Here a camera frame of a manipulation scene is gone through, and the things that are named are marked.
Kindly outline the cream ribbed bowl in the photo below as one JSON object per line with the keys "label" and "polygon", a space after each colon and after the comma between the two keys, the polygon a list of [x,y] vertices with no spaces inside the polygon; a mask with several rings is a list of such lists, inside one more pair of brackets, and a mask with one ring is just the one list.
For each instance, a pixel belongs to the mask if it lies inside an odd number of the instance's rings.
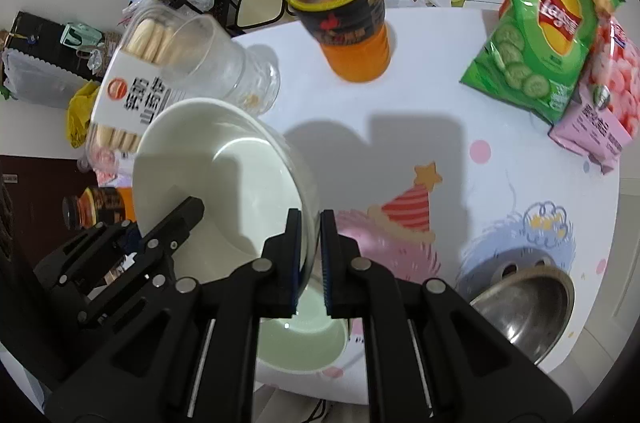
{"label": "cream ribbed bowl", "polygon": [[300,281],[316,258],[320,199],[314,175],[285,140],[221,100],[177,102],[152,121],[134,158],[134,214],[142,235],[184,199],[204,214],[172,255],[177,277],[226,278],[280,235],[288,211],[302,213]]}

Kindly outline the biscuit box clear plastic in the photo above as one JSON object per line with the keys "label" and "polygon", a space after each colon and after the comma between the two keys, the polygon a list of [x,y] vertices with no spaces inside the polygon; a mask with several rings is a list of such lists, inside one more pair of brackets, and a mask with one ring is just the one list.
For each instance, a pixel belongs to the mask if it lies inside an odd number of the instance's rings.
{"label": "biscuit box clear plastic", "polygon": [[258,117],[279,91],[276,66],[233,41],[212,16],[144,6],[106,69],[91,113],[88,161],[96,171],[130,174],[142,135],[176,102],[215,98]]}

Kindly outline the pink snack bag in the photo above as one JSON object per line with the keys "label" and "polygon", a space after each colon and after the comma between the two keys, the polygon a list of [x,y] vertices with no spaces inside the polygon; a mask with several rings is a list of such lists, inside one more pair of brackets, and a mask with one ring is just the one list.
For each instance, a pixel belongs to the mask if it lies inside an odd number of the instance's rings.
{"label": "pink snack bag", "polygon": [[602,20],[572,99],[549,137],[604,174],[639,135],[639,47],[613,16]]}

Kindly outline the yellow cloth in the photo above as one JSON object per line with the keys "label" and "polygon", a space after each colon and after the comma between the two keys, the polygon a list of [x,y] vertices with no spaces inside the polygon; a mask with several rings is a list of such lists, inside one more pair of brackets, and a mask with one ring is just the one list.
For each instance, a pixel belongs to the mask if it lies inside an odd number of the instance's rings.
{"label": "yellow cloth", "polygon": [[74,149],[81,147],[86,141],[99,90],[100,84],[90,81],[70,98],[66,109],[65,136]]}

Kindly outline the green ribbed bowl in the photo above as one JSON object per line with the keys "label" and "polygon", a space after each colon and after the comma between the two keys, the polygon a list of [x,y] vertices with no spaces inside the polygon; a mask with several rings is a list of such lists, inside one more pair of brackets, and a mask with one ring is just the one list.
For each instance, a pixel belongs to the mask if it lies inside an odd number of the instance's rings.
{"label": "green ribbed bowl", "polygon": [[320,281],[311,278],[290,319],[260,323],[257,358],[286,373],[313,373],[329,368],[345,351],[350,325],[326,314]]}

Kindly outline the large steel bowl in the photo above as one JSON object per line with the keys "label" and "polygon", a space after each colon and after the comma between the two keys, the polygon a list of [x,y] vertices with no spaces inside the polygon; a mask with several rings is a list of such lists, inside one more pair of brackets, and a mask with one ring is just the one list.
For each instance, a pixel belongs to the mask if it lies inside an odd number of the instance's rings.
{"label": "large steel bowl", "polygon": [[558,344],[574,310],[575,288],[565,271],[534,266],[510,273],[471,305],[535,365]]}

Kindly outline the black framed mirror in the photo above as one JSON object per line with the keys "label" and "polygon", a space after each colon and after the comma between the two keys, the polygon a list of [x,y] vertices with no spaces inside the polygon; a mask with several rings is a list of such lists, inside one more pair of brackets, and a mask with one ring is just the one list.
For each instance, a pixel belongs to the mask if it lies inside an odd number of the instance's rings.
{"label": "black framed mirror", "polygon": [[234,25],[250,31],[288,24],[296,19],[286,0],[239,0]]}

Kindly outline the green chips bag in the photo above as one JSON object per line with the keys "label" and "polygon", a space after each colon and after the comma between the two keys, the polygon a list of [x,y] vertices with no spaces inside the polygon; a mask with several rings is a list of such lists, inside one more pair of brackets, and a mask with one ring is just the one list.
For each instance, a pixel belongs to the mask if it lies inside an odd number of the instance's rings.
{"label": "green chips bag", "polygon": [[497,27],[461,78],[550,124],[570,102],[599,22],[624,0],[506,0]]}

